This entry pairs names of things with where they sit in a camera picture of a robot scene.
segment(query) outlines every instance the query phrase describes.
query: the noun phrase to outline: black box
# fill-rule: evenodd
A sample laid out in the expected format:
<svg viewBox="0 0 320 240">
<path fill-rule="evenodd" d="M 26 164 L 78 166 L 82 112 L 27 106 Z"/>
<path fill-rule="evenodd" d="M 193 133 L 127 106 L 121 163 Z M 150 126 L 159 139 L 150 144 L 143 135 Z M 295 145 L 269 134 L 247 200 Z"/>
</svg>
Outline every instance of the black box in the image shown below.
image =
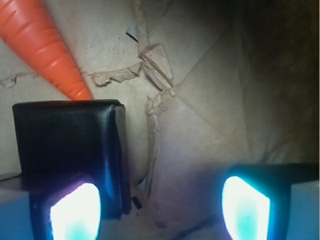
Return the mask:
<svg viewBox="0 0 320 240">
<path fill-rule="evenodd" d="M 13 107 L 23 175 L 84 172 L 101 195 L 101 216 L 131 211 L 124 106 L 117 100 L 43 101 Z"/>
</svg>

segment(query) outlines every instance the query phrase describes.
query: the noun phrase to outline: cyan glowing panel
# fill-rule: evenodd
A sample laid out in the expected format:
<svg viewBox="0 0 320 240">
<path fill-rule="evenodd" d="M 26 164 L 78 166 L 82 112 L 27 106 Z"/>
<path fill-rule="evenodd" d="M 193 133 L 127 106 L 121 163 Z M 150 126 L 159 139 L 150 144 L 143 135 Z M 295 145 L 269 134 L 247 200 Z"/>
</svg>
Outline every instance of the cyan glowing panel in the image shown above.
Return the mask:
<svg viewBox="0 0 320 240">
<path fill-rule="evenodd" d="M 50 209 L 54 240 L 94 240 L 98 236 L 101 201 L 98 188 L 84 183 Z"/>
<path fill-rule="evenodd" d="M 266 240 L 270 199 L 237 176 L 229 177 L 222 190 L 222 210 L 233 240 Z"/>
</svg>

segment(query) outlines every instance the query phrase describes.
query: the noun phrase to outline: crumpled paper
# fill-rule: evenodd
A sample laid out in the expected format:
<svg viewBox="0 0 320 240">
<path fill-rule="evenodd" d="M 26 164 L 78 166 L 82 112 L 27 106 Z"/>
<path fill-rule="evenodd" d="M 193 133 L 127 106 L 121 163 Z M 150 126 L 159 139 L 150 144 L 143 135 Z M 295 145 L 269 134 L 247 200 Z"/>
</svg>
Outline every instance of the crumpled paper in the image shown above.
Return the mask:
<svg viewBox="0 0 320 240">
<path fill-rule="evenodd" d="M 176 1 L 167 15 L 181 4 Z M 174 96 L 165 90 L 147 108 L 148 209 L 155 224 L 167 233 L 193 229 L 210 216 L 223 223 L 221 190 L 233 164 L 319 161 L 319 138 L 315 140 L 319 109 L 312 97 L 317 94 L 310 87 L 317 83 L 312 77 L 317 68 L 308 66 L 317 58 L 310 54 L 312 38 L 307 40 L 310 23 L 296 15 L 298 4 L 235 1 L 234 23 L 215 30 L 218 38 L 211 38 L 208 49 L 194 59 L 196 64 L 182 80 L 175 77 L 183 76 L 179 71 L 186 65 L 181 58 L 172 61 L 177 50 L 167 44 L 174 37 L 164 34 L 182 27 L 162 25 L 172 21 L 164 17 L 153 31 L 153 36 L 162 34 L 166 39 L 176 85 L 171 90 Z M 271 14 L 272 9 L 278 15 Z M 309 9 L 302 9 L 308 16 Z M 278 28 L 270 27 L 267 14 Z M 301 34 L 290 29 L 288 22 L 302 28 Z M 285 36 L 279 39 L 276 33 Z M 295 50 L 301 38 L 306 44 Z M 209 41 L 191 40 L 194 44 Z"/>
</svg>

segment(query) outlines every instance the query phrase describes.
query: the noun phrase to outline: plastic carrot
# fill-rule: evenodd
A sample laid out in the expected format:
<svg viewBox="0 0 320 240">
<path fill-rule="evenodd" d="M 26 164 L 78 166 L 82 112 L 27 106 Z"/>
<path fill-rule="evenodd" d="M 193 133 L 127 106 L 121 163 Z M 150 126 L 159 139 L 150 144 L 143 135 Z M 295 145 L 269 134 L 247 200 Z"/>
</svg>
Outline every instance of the plastic carrot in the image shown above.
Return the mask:
<svg viewBox="0 0 320 240">
<path fill-rule="evenodd" d="M 92 99 L 41 0 L 0 0 L 0 37 L 70 99 Z"/>
</svg>

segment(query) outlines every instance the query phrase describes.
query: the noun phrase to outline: toy carrot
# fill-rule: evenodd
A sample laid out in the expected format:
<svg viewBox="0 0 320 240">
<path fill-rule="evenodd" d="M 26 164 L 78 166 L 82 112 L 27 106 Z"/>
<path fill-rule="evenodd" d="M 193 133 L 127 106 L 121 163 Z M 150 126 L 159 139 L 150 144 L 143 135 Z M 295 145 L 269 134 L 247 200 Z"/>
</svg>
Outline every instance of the toy carrot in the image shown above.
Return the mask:
<svg viewBox="0 0 320 240">
<path fill-rule="evenodd" d="M 92 99 L 41 0 L 0 0 L 0 37 L 70 99 Z"/>
</svg>

